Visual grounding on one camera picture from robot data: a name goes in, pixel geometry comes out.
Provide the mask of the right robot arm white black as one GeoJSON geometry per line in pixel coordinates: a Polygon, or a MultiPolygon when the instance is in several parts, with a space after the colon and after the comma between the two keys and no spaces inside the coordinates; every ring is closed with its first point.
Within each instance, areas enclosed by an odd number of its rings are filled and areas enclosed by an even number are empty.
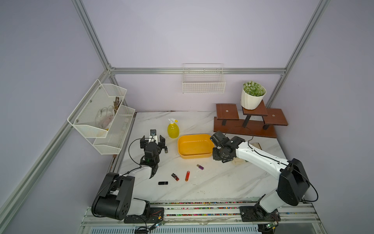
{"type": "Polygon", "coordinates": [[[300,202],[318,201],[319,193],[310,182],[303,163],[298,159],[286,160],[258,149],[241,137],[226,137],[218,131],[210,137],[214,144],[213,159],[223,163],[239,158],[269,173],[277,181],[277,188],[262,196],[254,206],[254,214],[265,217],[279,207],[300,202]]]}

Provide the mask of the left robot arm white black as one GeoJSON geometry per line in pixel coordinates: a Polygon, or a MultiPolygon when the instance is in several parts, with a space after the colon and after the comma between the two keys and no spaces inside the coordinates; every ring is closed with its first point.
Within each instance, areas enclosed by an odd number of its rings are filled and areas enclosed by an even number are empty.
{"type": "Polygon", "coordinates": [[[135,198],[133,191],[135,185],[155,176],[166,141],[162,136],[142,137],[139,141],[144,156],[138,167],[122,175],[110,172],[104,177],[91,206],[93,216],[116,220],[127,217],[148,219],[151,216],[150,202],[135,198]]]}

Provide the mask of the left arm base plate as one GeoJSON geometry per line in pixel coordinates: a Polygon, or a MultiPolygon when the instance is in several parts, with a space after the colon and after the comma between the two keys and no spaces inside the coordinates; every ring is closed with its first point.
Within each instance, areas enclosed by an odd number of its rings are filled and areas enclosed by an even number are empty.
{"type": "Polygon", "coordinates": [[[163,221],[165,209],[162,207],[147,208],[142,215],[131,215],[124,218],[126,224],[154,224],[163,221]]]}

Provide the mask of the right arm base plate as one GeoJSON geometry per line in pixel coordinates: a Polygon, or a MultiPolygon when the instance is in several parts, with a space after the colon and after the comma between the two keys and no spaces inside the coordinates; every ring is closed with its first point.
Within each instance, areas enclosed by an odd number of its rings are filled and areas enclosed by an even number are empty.
{"type": "Polygon", "coordinates": [[[257,206],[241,206],[239,207],[242,222],[278,222],[280,221],[279,213],[274,210],[267,213],[261,207],[257,206]]]}

